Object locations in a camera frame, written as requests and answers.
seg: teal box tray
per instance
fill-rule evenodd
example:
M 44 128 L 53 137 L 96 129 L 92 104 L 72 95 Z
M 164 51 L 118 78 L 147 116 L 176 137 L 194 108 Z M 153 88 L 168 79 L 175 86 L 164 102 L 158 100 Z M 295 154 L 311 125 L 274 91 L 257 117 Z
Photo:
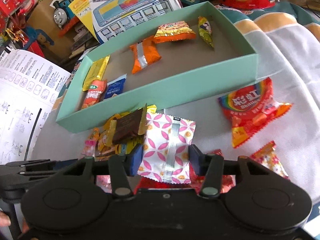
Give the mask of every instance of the teal box tray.
M 215 50 L 198 35 L 197 19 L 208 18 Z M 158 62 L 131 74 L 134 59 L 129 46 L 156 33 L 159 25 L 186 21 L 197 33 L 194 40 L 156 44 Z M 104 79 L 127 73 L 124 93 L 80 110 L 83 81 L 92 62 L 110 56 Z M 158 109 L 181 105 L 228 92 L 256 79 L 258 55 L 233 24 L 211 3 L 172 11 L 133 27 L 97 47 L 84 57 L 61 104 L 57 123 L 72 133 L 104 124 L 115 113 L 147 104 Z

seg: blue snack packet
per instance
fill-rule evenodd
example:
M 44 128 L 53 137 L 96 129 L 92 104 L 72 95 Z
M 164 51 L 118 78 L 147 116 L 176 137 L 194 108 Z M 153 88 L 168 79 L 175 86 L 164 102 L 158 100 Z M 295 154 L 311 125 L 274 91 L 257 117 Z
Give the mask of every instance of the blue snack packet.
M 107 90 L 103 100 L 122 94 L 123 86 L 126 78 L 127 78 L 127 74 L 124 74 L 118 77 L 117 79 L 109 82 L 107 85 Z

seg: paper instructions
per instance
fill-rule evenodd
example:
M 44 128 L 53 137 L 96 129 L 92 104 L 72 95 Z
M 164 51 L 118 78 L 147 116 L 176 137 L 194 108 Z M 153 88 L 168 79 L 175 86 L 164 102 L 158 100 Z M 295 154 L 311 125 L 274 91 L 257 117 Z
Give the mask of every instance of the paper instructions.
M 25 50 L 0 55 L 0 164 L 31 156 L 70 73 Z

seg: candy wrapper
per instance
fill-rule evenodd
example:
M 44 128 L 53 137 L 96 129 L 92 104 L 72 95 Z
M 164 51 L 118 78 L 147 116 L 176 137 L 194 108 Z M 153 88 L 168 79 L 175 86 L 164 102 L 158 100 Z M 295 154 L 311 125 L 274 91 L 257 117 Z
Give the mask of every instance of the candy wrapper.
M 85 96 L 81 109 L 93 106 L 99 102 L 101 94 L 106 89 L 107 81 L 94 80 Z
M 161 59 L 152 37 L 131 45 L 130 49 L 133 51 L 134 55 L 132 74 L 137 73 L 146 66 L 149 66 Z
M 207 43 L 209 46 L 214 48 L 213 41 L 212 41 L 212 29 L 209 21 L 207 18 L 199 16 L 198 18 L 198 28 L 199 28 L 199 35 Z
M 137 144 L 143 144 L 143 141 L 144 141 L 144 135 L 141 135 L 141 136 L 132 138 L 126 143 L 118 144 L 115 146 L 116 154 L 118 155 L 129 154 Z
M 110 175 L 98 175 L 96 185 L 106 193 L 112 193 Z
M 273 99 L 272 81 L 268 77 L 219 98 L 223 113 L 232 122 L 232 146 L 237 148 L 272 120 L 288 112 L 289 103 Z
M 115 133 L 112 137 L 112 145 L 126 143 L 134 137 L 145 134 L 147 129 L 146 113 L 147 105 L 121 117 L 117 121 L 111 121 L 111 123 L 116 122 Z
M 105 147 L 111 148 L 112 138 L 116 131 L 116 119 L 111 119 L 109 122 L 108 129 L 103 131 L 99 136 L 98 141 L 98 151 L 99 153 L 103 153 L 106 151 Z
M 214 150 L 211 153 L 223 156 L 220 149 Z M 200 193 L 200 189 L 201 189 L 202 182 L 204 181 L 204 177 L 205 176 L 196 175 L 192 168 L 192 165 L 190 165 L 190 179 L 191 179 L 190 187 L 194 188 L 197 194 Z M 227 193 L 234 186 L 235 186 L 235 183 L 233 181 L 232 176 L 223 175 L 220 193 Z
M 118 77 L 117 79 L 109 82 L 107 85 L 107 90 L 104 96 L 104 100 L 122 94 L 123 86 L 126 78 L 127 78 L 127 74 L 124 74 Z
M 153 40 L 155 43 L 166 41 L 191 40 L 196 38 L 196 33 L 184 22 L 163 24 L 158 27 Z
M 265 166 L 269 170 L 272 170 L 281 177 L 289 179 L 288 174 L 285 172 L 281 162 L 276 156 L 275 147 L 275 142 L 271 141 L 267 143 L 264 147 L 262 147 L 260 150 L 250 155 L 250 158 L 256 161 L 257 163 L 260 163 L 261 165 Z
M 109 58 L 110 56 L 106 56 L 92 63 L 92 66 L 90 67 L 87 76 L 84 79 L 82 91 L 89 90 L 94 80 L 102 80 L 102 76 L 107 68 Z
M 196 123 L 147 113 L 147 132 L 138 174 L 159 182 L 190 183 L 188 146 Z
M 82 150 L 82 154 L 86 156 L 94 156 L 98 139 L 99 139 L 99 128 L 95 127 L 92 130 L 92 133 L 88 136 L 88 138 L 84 142 L 84 148 Z

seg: tablet toy packaging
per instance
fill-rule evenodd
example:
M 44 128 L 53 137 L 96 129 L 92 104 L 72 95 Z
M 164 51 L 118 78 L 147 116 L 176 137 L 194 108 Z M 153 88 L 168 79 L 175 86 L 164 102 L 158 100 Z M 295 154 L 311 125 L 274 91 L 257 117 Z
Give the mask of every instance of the tablet toy packaging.
M 181 4 L 180 0 L 77 0 L 69 7 L 104 43 L 136 25 L 181 8 Z
M 237 148 L 292 106 L 273 99 L 271 78 L 241 88 L 219 99 L 223 113 L 232 123 L 232 146 Z

